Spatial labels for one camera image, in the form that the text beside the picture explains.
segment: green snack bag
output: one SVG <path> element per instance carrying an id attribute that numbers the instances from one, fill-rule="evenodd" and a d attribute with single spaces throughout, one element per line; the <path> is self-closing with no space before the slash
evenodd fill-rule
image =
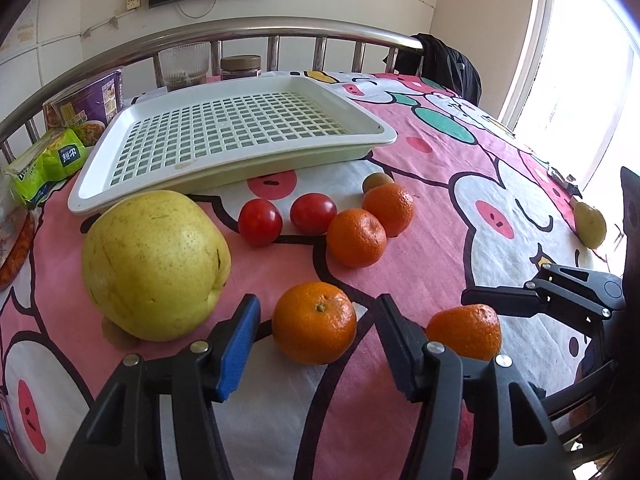
<path id="1" fill-rule="evenodd" d="M 14 180 L 15 189 L 31 206 L 49 195 L 60 180 L 80 170 L 86 148 L 70 128 L 49 130 L 42 138 L 4 170 Z"/>

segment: bed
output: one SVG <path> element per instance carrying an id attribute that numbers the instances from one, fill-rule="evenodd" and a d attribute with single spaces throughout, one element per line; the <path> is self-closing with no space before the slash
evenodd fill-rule
<path id="1" fill-rule="evenodd" d="M 402 314 L 425 326 L 436 312 L 457 306 L 466 286 L 522 286 L 549 262 L 600 270 L 606 264 L 575 236 L 569 196 L 549 179 L 546 162 L 452 91 L 393 73 L 398 48 L 419 50 L 412 38 L 326 20 L 247 20 L 255 20 L 254 29 L 247 22 L 210 22 L 209 30 L 205 24 L 189 25 L 190 30 L 181 27 L 162 38 L 147 37 L 142 49 L 136 40 L 100 54 L 21 105 L 0 124 L 0 140 L 22 123 L 36 139 L 31 120 L 36 103 L 72 80 L 173 44 L 211 40 L 216 73 L 222 41 L 247 37 L 252 30 L 254 36 L 269 37 L 271 71 L 264 76 L 271 76 L 283 73 L 277 72 L 280 36 L 318 36 L 313 70 L 286 74 L 313 78 L 356 101 L 395 128 L 398 140 L 361 160 L 271 174 L 193 195 L 225 235 L 231 277 L 213 315 L 195 333 L 171 343 L 142 342 L 135 351 L 145 359 L 172 355 L 229 318 L 245 293 L 256 294 L 262 304 L 258 338 L 239 389 L 214 407 L 234 477 L 397 479 L 406 468 L 419 406 L 396 390 L 372 322 L 375 298 L 391 294 Z M 291 20 L 298 20 L 296 27 Z M 258 22 L 263 28 L 256 32 Z M 356 41 L 352 72 L 322 70 L 327 37 Z M 367 42 L 390 48 L 387 72 L 362 73 Z M 12 158 L 7 143 L 2 150 Z M 338 210 L 359 206 L 363 180 L 380 171 L 413 195 L 416 216 L 401 237 L 390 240 L 377 264 L 347 269 L 326 254 L 324 237 L 302 237 L 293 230 L 288 211 L 297 197 L 321 192 Z M 0 402 L 15 449 L 38 479 L 55 478 L 89 406 L 129 353 L 105 340 L 102 316 L 82 285 L 82 241 L 97 216 L 68 211 L 73 182 L 63 183 L 36 209 L 30 257 L 0 303 Z M 271 200 L 285 221 L 276 243 L 258 250 L 242 241 L 237 223 L 241 207 L 255 197 Z M 280 295 L 313 280 L 340 287 L 358 313 L 356 341 L 339 361 L 324 367 L 290 362 L 270 332 Z M 547 394 L 574 382 L 589 342 L 585 336 L 542 316 L 502 318 L 501 325 L 502 352 L 527 381 Z M 160 418 L 170 421 L 165 401 Z M 468 463 L 472 426 L 472 415 L 463 410 L 455 463 L 461 470 Z M 170 455 L 164 456 L 167 470 Z"/>

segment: purple food box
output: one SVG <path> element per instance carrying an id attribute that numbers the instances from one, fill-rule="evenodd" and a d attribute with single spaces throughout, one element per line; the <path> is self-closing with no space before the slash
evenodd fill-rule
<path id="1" fill-rule="evenodd" d="M 43 109 L 47 128 L 73 128 L 85 146 L 94 146 L 122 110 L 122 69 L 103 72 L 67 88 Z"/>

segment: metal bed rail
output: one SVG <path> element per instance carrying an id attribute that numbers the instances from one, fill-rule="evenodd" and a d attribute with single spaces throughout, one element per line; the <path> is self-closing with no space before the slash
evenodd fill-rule
<path id="1" fill-rule="evenodd" d="M 316 38 L 313 70 L 324 69 L 327 39 L 355 42 L 353 63 L 351 65 L 352 72 L 362 71 L 367 44 L 389 48 L 385 69 L 388 73 L 394 70 L 398 50 L 422 53 L 422 44 L 415 38 L 396 34 L 382 28 L 322 18 L 260 16 L 230 18 L 228 20 L 194 23 L 193 25 L 169 28 L 111 48 L 78 64 L 44 85 L 0 123 L 0 150 L 2 150 L 8 162 L 14 160 L 15 157 L 7 139 L 18 128 L 25 126 L 31 142 L 36 142 L 39 134 L 33 118 L 42 110 L 42 104 L 65 88 L 100 72 L 152 58 L 156 74 L 156 85 L 159 88 L 164 86 L 164 83 L 160 71 L 158 52 L 180 44 L 209 41 L 211 44 L 211 70 L 213 75 L 219 75 L 223 41 L 241 40 L 243 38 L 268 38 L 266 67 L 270 71 L 277 70 L 280 38 L 282 37 Z"/>

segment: window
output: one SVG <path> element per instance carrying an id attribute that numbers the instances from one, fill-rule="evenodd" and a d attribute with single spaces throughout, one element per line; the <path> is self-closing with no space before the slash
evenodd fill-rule
<path id="1" fill-rule="evenodd" d="M 603 0 L 546 0 L 542 33 L 510 126 L 585 187 L 620 120 L 634 65 L 626 30 Z"/>
<path id="2" fill-rule="evenodd" d="M 607 220 L 612 272 L 622 273 L 620 167 L 640 172 L 634 137 L 640 58 L 603 0 L 540 0 L 522 75 L 501 120 L 516 138 L 573 176 Z"/>

